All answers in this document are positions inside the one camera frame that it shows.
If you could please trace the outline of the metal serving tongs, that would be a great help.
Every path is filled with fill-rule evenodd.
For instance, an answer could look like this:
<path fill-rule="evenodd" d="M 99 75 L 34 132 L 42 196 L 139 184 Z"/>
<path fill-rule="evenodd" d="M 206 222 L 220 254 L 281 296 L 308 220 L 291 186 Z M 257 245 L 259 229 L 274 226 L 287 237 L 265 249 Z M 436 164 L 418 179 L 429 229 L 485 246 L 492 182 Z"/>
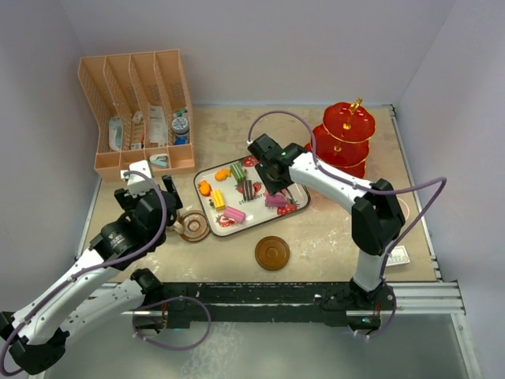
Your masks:
<path fill-rule="evenodd" d="M 299 206 L 299 202 L 294 198 L 293 194 L 288 189 L 283 189 L 281 194 L 286 198 L 286 202 L 289 205 Z"/>

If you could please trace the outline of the brown toy cake slice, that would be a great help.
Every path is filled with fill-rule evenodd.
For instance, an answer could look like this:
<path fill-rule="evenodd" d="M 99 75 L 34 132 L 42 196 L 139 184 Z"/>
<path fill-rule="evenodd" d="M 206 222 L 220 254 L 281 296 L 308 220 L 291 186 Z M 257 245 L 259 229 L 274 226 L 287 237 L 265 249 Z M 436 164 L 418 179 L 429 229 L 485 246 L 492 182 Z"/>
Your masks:
<path fill-rule="evenodd" d="M 243 189 L 243 200 L 252 201 L 255 196 L 253 182 L 251 180 L 245 180 L 242 183 L 242 189 Z"/>

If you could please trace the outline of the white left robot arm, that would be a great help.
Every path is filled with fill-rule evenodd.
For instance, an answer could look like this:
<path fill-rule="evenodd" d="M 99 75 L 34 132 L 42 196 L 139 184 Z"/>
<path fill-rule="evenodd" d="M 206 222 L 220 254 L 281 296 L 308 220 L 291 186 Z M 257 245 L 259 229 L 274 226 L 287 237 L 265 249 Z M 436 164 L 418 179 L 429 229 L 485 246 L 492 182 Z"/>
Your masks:
<path fill-rule="evenodd" d="M 16 312 L 1 314 L 1 356 L 10 356 L 20 371 L 36 375 L 53 366 L 78 331 L 88 326 L 88 316 L 101 317 L 141 305 L 153 310 L 162 301 L 160 282 L 144 270 L 139 278 L 126 280 L 109 298 L 91 300 L 90 295 L 134 261 L 156 250 L 166 240 L 182 207 L 172 178 L 163 185 L 137 171 L 128 178 L 144 187 L 118 189 L 114 195 L 123 213 L 102 228 L 72 267 L 37 299 Z"/>

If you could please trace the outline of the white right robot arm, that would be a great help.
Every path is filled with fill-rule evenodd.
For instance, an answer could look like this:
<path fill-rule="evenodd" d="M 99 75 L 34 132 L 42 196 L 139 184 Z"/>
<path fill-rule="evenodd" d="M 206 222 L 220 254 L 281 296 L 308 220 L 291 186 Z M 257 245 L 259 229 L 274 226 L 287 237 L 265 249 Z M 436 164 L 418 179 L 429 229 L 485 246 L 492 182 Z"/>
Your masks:
<path fill-rule="evenodd" d="M 406 223 L 392 185 L 384 179 L 370 182 L 346 174 L 298 144 L 281 147 L 265 133 L 249 142 L 248 150 L 257 159 L 256 172 L 270 194 L 299 184 L 349 213 L 351 237 L 359 249 L 350 297 L 356 307 L 370 308 L 383 286 L 387 250 Z"/>

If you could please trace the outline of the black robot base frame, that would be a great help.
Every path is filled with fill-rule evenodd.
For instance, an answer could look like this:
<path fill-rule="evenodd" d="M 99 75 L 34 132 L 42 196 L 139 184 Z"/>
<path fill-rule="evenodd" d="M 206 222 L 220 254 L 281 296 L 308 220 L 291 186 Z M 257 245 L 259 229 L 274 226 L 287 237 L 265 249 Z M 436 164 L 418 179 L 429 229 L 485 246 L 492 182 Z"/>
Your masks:
<path fill-rule="evenodd" d="M 314 283 L 168 283 L 148 269 L 130 276 L 139 283 L 142 304 L 161 310 L 168 300 L 168 328 L 193 322 L 317 323 L 376 331 L 380 312 L 393 311 L 396 297 L 384 284 L 373 298 L 363 297 L 350 282 Z"/>

